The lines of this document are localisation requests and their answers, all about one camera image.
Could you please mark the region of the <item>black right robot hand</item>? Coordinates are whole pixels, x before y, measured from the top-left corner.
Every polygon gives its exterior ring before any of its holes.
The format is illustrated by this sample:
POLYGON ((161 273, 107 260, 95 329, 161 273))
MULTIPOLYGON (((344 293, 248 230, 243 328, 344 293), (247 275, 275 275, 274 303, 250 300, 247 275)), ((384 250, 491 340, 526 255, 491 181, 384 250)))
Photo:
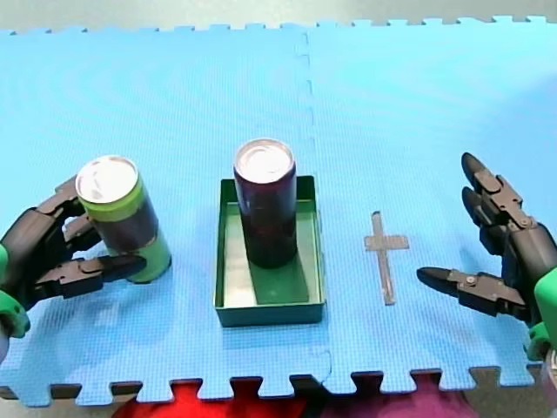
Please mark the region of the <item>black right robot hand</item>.
POLYGON ((524 212, 522 197, 503 176, 492 174, 469 152, 462 154, 461 167, 470 183, 461 191, 463 206, 479 228, 481 244, 501 257, 501 274, 423 266, 417 277, 464 307, 491 316, 511 315, 532 327, 541 322, 534 288, 556 267, 556 242, 542 223, 524 212))

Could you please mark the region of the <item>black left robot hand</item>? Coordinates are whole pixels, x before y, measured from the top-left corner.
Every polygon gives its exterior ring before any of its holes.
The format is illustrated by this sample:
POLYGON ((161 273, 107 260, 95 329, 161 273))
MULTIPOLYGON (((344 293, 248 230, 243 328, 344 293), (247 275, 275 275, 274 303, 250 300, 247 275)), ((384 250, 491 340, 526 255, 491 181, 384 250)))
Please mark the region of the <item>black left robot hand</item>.
POLYGON ((75 179, 66 180, 39 206, 23 211, 1 238, 8 257, 1 291, 29 310, 40 300, 95 292, 105 282, 145 269, 146 259, 136 254, 74 256, 100 240, 77 197, 75 179))

